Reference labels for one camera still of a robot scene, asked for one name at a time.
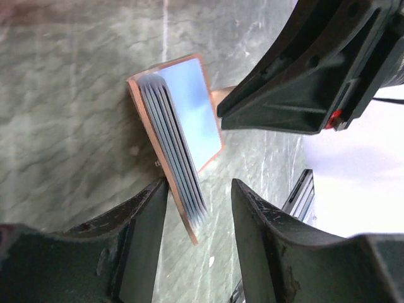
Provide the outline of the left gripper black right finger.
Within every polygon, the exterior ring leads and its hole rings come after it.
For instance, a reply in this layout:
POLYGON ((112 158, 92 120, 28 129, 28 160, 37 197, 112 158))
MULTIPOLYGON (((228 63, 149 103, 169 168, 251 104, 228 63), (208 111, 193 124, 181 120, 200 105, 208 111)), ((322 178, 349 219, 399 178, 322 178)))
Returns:
POLYGON ((248 302, 402 302, 403 235, 343 238, 232 181, 235 238, 248 302))

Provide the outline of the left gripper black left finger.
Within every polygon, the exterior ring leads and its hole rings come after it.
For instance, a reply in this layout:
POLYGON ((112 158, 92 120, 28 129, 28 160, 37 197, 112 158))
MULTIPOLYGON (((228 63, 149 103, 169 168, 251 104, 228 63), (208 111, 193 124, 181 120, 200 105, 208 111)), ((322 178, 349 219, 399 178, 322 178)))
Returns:
POLYGON ((2 302, 151 302, 167 181, 65 232, 1 225, 2 302))

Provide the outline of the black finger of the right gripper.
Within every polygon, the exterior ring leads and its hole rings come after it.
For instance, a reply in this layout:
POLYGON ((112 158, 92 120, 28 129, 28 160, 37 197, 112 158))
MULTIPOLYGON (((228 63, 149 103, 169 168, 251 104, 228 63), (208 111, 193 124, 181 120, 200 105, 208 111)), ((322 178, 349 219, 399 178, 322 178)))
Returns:
POLYGON ((217 114, 224 130, 341 131, 379 89, 402 84, 402 1, 298 1, 217 114))

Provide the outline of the brown leather card holder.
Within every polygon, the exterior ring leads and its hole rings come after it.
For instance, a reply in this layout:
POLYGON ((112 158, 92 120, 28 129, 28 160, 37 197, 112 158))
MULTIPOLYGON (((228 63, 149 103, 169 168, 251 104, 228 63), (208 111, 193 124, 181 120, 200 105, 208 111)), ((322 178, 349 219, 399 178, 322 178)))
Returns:
POLYGON ((157 64, 126 83, 179 216, 197 244, 208 214, 199 173, 224 148, 216 109, 232 89, 210 90, 200 54, 157 64))

